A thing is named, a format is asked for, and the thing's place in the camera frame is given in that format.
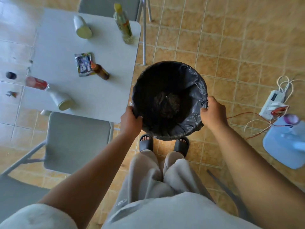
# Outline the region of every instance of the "black trash bag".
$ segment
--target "black trash bag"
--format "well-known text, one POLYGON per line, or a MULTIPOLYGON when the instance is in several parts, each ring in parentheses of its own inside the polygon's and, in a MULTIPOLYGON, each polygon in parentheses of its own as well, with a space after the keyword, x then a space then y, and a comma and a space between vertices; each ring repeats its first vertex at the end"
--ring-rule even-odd
POLYGON ((168 141, 202 128, 200 108, 207 107, 207 86, 198 72, 181 62, 147 67, 132 93, 133 112, 143 117, 143 130, 168 141))

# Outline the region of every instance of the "hand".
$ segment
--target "hand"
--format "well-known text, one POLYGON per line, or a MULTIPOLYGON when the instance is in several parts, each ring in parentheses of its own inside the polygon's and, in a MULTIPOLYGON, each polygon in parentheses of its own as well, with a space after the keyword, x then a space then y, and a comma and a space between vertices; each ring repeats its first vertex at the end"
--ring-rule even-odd
POLYGON ((210 130, 228 126, 226 107, 217 102, 214 96, 208 96, 208 108, 200 109, 201 121, 210 130))
POLYGON ((141 116, 136 119, 132 106, 127 106, 125 113, 121 116, 121 134, 124 133, 135 139, 142 130, 142 119, 141 116))

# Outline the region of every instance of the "table top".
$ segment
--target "table top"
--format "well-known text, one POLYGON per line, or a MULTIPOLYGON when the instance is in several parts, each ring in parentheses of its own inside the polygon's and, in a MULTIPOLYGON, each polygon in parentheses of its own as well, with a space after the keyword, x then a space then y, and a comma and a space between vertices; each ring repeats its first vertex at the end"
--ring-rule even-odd
POLYGON ((130 86, 141 33, 141 26, 130 21, 134 36, 125 44, 113 18, 44 9, 32 57, 29 75, 47 81, 68 94, 75 106, 60 111, 48 92, 25 87, 21 106, 120 122, 128 104, 130 86), (82 16, 92 30, 92 38, 79 38, 74 29, 74 15, 82 16), (110 73, 109 80, 97 75, 79 77, 74 54, 91 52, 93 62, 110 73))

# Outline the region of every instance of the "person's left arm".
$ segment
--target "person's left arm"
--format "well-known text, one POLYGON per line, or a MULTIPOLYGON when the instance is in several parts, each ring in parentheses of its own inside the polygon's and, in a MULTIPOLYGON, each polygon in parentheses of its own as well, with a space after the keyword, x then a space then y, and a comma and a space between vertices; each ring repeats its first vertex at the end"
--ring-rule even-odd
POLYGON ((121 133, 93 160, 51 189, 38 203, 66 212, 78 229, 86 228, 141 129, 142 117, 136 119, 132 107, 128 106, 121 116, 121 133))

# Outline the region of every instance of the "shirt sleeve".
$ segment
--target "shirt sleeve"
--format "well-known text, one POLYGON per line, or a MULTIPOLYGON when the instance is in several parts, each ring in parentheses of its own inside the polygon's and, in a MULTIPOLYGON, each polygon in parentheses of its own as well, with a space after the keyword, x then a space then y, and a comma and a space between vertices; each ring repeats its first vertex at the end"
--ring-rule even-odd
POLYGON ((65 212, 45 204, 26 206, 0 224, 0 229, 77 229, 65 212))

